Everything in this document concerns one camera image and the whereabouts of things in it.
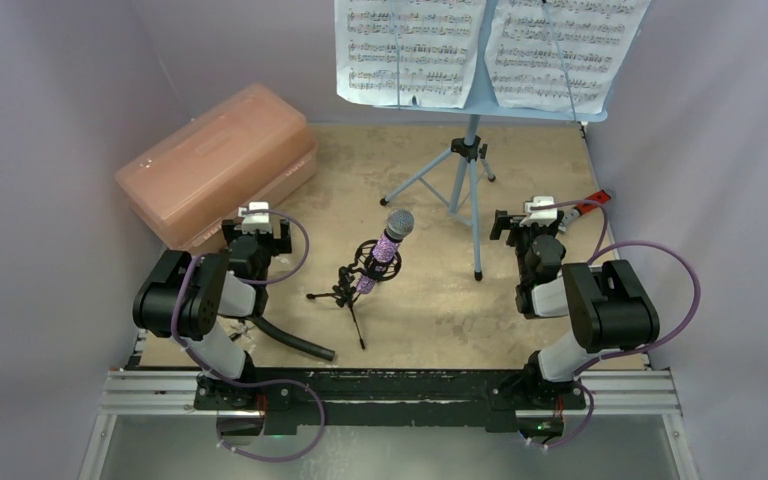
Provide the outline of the light blue music stand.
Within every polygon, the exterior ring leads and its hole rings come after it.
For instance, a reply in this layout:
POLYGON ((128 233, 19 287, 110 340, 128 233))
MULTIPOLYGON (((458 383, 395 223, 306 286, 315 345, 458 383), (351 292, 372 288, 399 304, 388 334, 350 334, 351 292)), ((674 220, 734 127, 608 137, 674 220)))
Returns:
POLYGON ((380 199, 380 204, 386 206, 412 184, 419 182, 424 185, 440 200, 440 202, 442 202, 447 209, 448 215, 471 228, 475 265, 474 278, 477 281, 483 279, 483 272, 479 240, 479 203, 476 198, 476 191, 481 175, 485 176, 490 182, 496 180, 496 176, 492 172, 489 162, 486 160, 486 148, 481 143, 481 138, 478 136, 478 127, 481 117, 483 115, 489 115, 531 120, 570 121, 579 125, 581 133, 585 132, 585 124, 587 122, 601 122, 607 118, 606 109, 603 109, 597 114, 582 113, 569 114, 567 116, 560 113, 539 112, 534 109, 504 109, 497 105, 495 97, 491 93, 490 78, 484 70, 485 62, 482 59, 479 59, 477 61, 476 73, 473 80, 473 85, 477 88, 477 91, 470 94, 464 108, 455 111, 457 114, 466 114, 468 116, 468 123, 464 136, 453 139, 451 145, 447 147, 443 153, 438 155, 434 160, 403 182, 394 191, 382 196, 380 199), (424 179, 424 175, 453 155, 459 157, 459 164, 456 170, 452 191, 445 197, 424 179))

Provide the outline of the purple glitter microphone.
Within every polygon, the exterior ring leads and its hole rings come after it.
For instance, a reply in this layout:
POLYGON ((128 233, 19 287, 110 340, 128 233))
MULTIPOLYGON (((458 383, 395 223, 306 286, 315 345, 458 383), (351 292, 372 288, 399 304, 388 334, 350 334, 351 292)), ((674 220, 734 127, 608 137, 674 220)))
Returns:
POLYGON ((385 280, 394 264, 402 241, 413 231, 415 219, 407 210, 389 214, 385 229, 364 261, 364 273, 357 283, 358 294, 369 294, 377 283, 385 280))

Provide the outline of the black microphone shock mount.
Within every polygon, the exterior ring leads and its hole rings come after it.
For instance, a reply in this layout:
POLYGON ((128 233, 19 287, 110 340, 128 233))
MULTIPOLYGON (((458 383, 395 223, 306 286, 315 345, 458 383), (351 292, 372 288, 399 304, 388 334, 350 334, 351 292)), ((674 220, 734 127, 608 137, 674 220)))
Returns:
POLYGON ((308 300, 332 298, 340 308, 347 308, 362 350, 366 342, 361 333, 355 305, 362 295, 372 292, 375 286, 394 279, 401 271, 399 253, 401 240, 382 235, 378 240, 367 240, 355 250, 353 261, 338 269, 338 281, 329 292, 307 293, 308 300))

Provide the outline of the sheet music page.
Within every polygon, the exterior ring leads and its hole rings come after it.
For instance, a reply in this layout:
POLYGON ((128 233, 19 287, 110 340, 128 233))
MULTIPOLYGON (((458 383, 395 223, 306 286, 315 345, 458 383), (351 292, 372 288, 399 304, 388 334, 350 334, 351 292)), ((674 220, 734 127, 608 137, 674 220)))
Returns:
POLYGON ((487 3, 335 1, 336 92, 358 105, 460 109, 487 3))
POLYGON ((651 3, 499 1, 485 66, 503 108, 596 115, 651 3))

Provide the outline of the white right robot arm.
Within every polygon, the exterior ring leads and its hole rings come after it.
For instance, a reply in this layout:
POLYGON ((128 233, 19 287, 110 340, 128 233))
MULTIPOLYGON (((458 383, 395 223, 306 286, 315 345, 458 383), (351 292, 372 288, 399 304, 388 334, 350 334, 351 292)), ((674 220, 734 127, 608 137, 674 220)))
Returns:
POLYGON ((560 223, 498 210, 489 234, 492 240, 506 234, 514 249, 517 311, 527 319, 570 321, 569 332, 532 353, 523 370, 498 387, 536 407, 572 390, 576 370, 587 361, 601 353, 631 351, 660 334, 659 315, 630 263, 612 260, 593 267, 565 262, 566 249, 557 238, 560 223))

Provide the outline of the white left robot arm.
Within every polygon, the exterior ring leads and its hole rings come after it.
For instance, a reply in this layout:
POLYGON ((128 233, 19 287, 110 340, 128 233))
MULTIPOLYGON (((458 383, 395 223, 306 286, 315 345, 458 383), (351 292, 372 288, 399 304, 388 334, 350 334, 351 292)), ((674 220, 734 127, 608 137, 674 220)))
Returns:
POLYGON ((250 219, 225 220, 222 231, 227 245, 217 253, 163 251, 135 295, 132 319, 138 328, 175 342, 207 377, 221 380, 224 401, 244 409, 262 383, 251 355, 234 344, 217 317, 263 313, 271 260, 292 252, 292 237, 286 219, 277 234, 266 222, 250 219))

